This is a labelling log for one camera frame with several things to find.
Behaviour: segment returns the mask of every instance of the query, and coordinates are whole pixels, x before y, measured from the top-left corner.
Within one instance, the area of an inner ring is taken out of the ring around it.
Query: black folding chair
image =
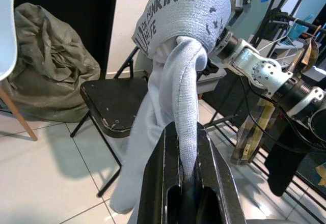
[[[146,80],[143,77],[133,76],[132,58],[137,51],[138,48],[136,47],[113,79],[86,81],[80,88],[80,94],[89,111],[70,136],[74,137],[86,119],[88,117],[91,118],[97,131],[100,133],[115,161],[119,165],[118,171],[98,192],[98,197],[103,196],[105,191],[115,181],[121,168],[119,158],[109,145],[103,133],[113,138],[129,136],[138,109],[147,93]],[[119,78],[122,71],[127,67],[130,68],[130,78]]]

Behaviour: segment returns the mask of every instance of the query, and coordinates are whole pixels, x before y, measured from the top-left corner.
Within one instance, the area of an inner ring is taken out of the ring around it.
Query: white tile floor
[[[214,110],[200,101],[200,122],[207,123]],[[29,140],[18,121],[0,114],[0,223],[5,224],[124,224],[130,214],[109,207],[115,184],[102,198],[96,193],[118,166],[90,121],[72,139],[76,123],[54,123],[29,119],[39,138]],[[235,133],[220,129],[232,141]],[[217,130],[210,129],[214,144],[229,159],[232,146]],[[125,157],[127,140],[108,138]],[[263,158],[256,162],[263,166]],[[266,177],[254,166],[231,167],[241,205],[247,219],[289,219],[300,224],[317,223],[288,195],[274,196]],[[288,190],[326,222],[326,213],[294,185]]]

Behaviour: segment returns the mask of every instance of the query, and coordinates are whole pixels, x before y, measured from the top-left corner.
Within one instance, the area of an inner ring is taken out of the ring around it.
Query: metal rack
[[[215,114],[213,115],[213,117],[211,118],[210,122],[205,124],[205,128],[207,129],[208,127],[215,127],[216,130],[218,130],[221,135],[232,145],[235,147],[235,144],[229,139],[228,136],[225,135],[225,133],[218,127],[218,124],[220,123],[224,123],[226,126],[228,126],[232,131],[234,131],[235,133],[237,133],[237,131],[228,123],[234,116],[226,116],[224,118],[221,118],[219,120],[214,120],[214,118],[216,117],[216,115],[218,114],[218,111],[215,112]],[[258,151],[258,154],[260,156],[262,156],[264,159],[266,159],[266,156],[264,154],[262,154],[260,151]],[[261,170],[261,172],[268,177],[268,173],[261,167],[259,166],[255,161],[252,162],[252,164],[257,167],[259,170]],[[305,184],[307,184],[311,189],[313,189],[316,193],[318,193],[322,198],[324,198],[323,194],[316,189],[310,182],[308,182],[301,174],[299,174],[298,172],[295,174],[295,176],[297,176],[300,180],[302,180]],[[294,182],[293,180],[291,181],[291,183],[293,183],[296,187],[298,187],[306,196],[308,196],[313,202],[315,202],[320,208],[322,208],[324,211],[326,211],[326,207],[320,202],[318,201],[315,197],[313,197],[311,194],[309,194],[307,192],[307,190],[303,189],[299,184],[297,184],[296,182]],[[285,193],[292,198],[300,207],[302,207],[308,214],[310,214],[318,223],[320,224],[324,224],[324,222],[318,217],[316,216],[314,213],[312,213],[311,210],[309,210],[305,205],[303,205],[300,200],[298,200],[297,198],[295,198],[289,191],[285,191]]]

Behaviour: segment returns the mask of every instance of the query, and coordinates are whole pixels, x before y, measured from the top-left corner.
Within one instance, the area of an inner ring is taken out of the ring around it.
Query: wooden chair leg
[[[10,99],[10,97],[6,94],[6,92],[2,88],[0,88],[0,97],[5,102],[5,104],[8,106],[8,108],[10,109],[12,114],[17,118],[17,120],[23,126],[23,128],[26,130],[26,132],[30,135],[30,137],[34,141],[37,141],[36,135],[33,133],[32,129],[27,124],[24,117],[19,113],[18,108],[16,107],[16,105],[13,103],[13,101]]]

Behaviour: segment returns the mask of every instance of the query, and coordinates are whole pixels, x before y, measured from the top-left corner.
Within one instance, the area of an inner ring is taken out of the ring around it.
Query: plaid fabric
[[[316,171],[318,173],[318,185],[326,187],[326,163],[321,164],[320,166],[316,167]]]

